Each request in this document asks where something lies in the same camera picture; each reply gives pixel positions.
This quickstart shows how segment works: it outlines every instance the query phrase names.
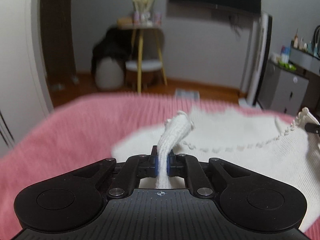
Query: door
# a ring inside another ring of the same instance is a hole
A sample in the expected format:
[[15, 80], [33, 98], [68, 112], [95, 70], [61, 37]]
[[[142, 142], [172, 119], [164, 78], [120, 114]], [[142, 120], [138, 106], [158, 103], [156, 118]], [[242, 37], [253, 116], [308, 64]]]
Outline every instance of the door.
[[71, 32], [71, 0], [40, 0], [44, 63], [50, 85], [76, 74]]

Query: gray drawer cabinet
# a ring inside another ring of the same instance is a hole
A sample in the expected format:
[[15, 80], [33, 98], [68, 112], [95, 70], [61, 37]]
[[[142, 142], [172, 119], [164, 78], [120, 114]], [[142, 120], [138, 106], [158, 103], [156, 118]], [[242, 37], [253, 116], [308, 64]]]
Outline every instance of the gray drawer cabinet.
[[308, 83], [308, 79], [268, 61], [258, 102], [263, 109], [296, 115]]

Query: ribbed black surface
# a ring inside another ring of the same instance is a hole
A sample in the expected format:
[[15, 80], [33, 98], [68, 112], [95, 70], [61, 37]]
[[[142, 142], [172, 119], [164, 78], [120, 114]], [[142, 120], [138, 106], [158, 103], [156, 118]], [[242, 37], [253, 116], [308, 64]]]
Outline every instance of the ribbed black surface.
[[105, 240], [105, 239], [308, 239], [292, 229], [278, 234], [244, 230], [225, 219], [211, 200], [193, 197], [186, 189], [135, 189], [125, 199], [111, 200], [91, 224], [78, 230], [45, 234], [26, 229], [16, 240]]

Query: bottle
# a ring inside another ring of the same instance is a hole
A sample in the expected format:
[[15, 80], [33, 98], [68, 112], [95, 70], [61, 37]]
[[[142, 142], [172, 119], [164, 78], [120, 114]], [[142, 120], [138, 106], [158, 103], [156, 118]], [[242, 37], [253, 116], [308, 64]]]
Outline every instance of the bottle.
[[297, 29], [297, 34], [296, 34], [296, 36], [294, 37], [294, 42], [293, 42], [293, 47], [294, 47], [295, 49], [298, 48], [298, 43], [299, 43], [299, 39], [298, 39], [298, 29]]
[[303, 38], [301, 38], [301, 41], [300, 41], [300, 44], [299, 44], [299, 49], [300, 49], [300, 50], [304, 50]]
[[316, 43], [316, 45], [315, 45], [315, 50], [313, 51], [313, 56], [314, 57], [319, 57], [318, 56], [318, 43]]
[[282, 47], [281, 50], [281, 62], [282, 63], [289, 63], [289, 57], [290, 57], [290, 48], [289, 47]]
[[311, 41], [308, 44], [308, 53], [312, 54], [312, 43], [311, 43]]
[[154, 24], [161, 25], [161, 12], [156, 12], [154, 15]]
[[133, 13], [133, 24], [139, 25], [140, 24], [140, 13], [138, 11], [135, 11]]

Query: bed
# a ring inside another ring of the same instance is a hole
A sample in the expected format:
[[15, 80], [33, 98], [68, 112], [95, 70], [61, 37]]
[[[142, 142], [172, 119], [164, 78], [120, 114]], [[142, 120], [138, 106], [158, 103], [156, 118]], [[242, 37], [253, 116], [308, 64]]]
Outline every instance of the bed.
[[[111, 148], [137, 129], [162, 123], [193, 105], [208, 112], [233, 107], [246, 115], [273, 114], [291, 123], [292, 116], [241, 109], [222, 101], [190, 101], [136, 94], [91, 95], [57, 109], [0, 160], [0, 239], [9, 240], [21, 226], [13, 210], [20, 190], [51, 177], [111, 157]], [[320, 240], [320, 219], [305, 232]]]

